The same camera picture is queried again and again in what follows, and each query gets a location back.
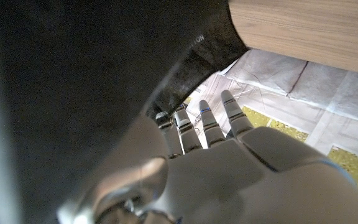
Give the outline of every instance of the wooden shelf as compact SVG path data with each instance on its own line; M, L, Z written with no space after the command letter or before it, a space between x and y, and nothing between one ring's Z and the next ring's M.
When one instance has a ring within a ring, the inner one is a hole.
M358 72L358 0L232 0L249 46Z

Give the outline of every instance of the white robotic arm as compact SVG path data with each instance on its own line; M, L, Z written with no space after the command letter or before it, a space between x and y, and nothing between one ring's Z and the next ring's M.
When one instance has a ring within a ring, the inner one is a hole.
M235 138L225 139L206 101L208 149L182 106L178 129L167 113L158 125L141 116L60 207L60 222L358 223L358 190L346 172L290 136L254 129L232 95L221 96Z

